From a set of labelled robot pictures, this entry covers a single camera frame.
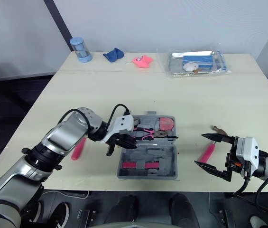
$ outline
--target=blue cloth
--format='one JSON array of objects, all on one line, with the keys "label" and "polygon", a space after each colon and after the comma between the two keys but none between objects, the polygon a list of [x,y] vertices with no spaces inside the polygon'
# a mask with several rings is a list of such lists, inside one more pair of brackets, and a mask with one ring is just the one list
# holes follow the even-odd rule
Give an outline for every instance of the blue cloth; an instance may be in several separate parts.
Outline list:
[{"label": "blue cloth", "polygon": [[113,51],[110,51],[109,53],[103,54],[104,57],[107,58],[108,61],[115,62],[119,58],[123,58],[124,53],[123,51],[119,50],[118,48],[114,48]]}]

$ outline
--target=black shoe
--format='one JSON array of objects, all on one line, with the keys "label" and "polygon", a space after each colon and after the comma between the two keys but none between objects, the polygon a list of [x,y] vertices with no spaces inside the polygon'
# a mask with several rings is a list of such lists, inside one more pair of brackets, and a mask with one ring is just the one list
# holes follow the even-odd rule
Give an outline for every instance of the black shoe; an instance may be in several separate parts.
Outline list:
[{"label": "black shoe", "polygon": [[67,203],[60,203],[48,220],[48,227],[63,228],[69,218],[69,206]]},{"label": "black shoe", "polygon": [[138,215],[138,199],[135,196],[122,197],[117,205],[113,206],[104,223],[134,222]]},{"label": "black shoe", "polygon": [[169,211],[172,225],[182,228],[199,228],[195,211],[185,195],[175,194],[170,199]]}]

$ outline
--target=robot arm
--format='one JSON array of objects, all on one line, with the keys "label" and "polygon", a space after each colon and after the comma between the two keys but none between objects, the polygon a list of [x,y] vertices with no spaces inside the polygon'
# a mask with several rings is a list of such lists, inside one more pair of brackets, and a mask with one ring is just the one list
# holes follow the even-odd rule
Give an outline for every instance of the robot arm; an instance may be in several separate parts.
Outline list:
[{"label": "robot arm", "polygon": [[24,155],[0,178],[0,227],[19,227],[21,211],[32,199],[41,196],[41,185],[59,163],[87,135],[93,141],[136,148],[136,140],[128,135],[133,130],[133,117],[126,112],[117,117],[110,128],[88,108],[73,109],[70,117],[50,130],[33,149],[24,148]]},{"label": "robot arm", "polygon": [[232,172],[240,173],[244,178],[243,186],[234,193],[239,196],[244,191],[250,181],[251,176],[258,177],[265,182],[259,187],[255,202],[250,202],[258,209],[268,212],[268,209],[258,205],[258,196],[261,190],[268,184],[268,153],[259,150],[259,146],[253,137],[229,137],[222,134],[203,134],[202,136],[215,142],[226,142],[232,145],[231,150],[227,153],[225,167],[226,171],[219,171],[216,167],[195,161],[197,165],[203,168],[209,174],[231,181]]}]

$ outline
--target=white ball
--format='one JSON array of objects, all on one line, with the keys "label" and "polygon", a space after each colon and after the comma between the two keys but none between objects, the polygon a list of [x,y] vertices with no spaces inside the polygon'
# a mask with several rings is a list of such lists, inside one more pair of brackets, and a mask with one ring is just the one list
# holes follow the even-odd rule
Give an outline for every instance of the white ball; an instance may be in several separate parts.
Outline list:
[{"label": "white ball", "polygon": [[198,68],[198,64],[194,62],[189,62],[183,65],[183,70],[187,72],[192,72]]}]

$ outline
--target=pink screwdriver handle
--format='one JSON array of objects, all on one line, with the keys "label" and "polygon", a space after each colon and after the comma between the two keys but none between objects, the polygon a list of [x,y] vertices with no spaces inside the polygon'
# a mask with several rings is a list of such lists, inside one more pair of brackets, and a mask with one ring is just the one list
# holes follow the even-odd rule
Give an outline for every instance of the pink screwdriver handle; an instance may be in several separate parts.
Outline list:
[{"label": "pink screwdriver handle", "polygon": [[208,148],[204,152],[203,156],[199,159],[199,161],[202,163],[207,163],[214,150],[215,150],[215,144],[212,143],[211,145],[208,146]]},{"label": "pink screwdriver handle", "polygon": [[72,154],[71,159],[72,160],[77,160],[80,157],[80,154],[83,150],[84,144],[85,144],[86,138],[81,139],[78,145],[76,145],[74,152]]}]

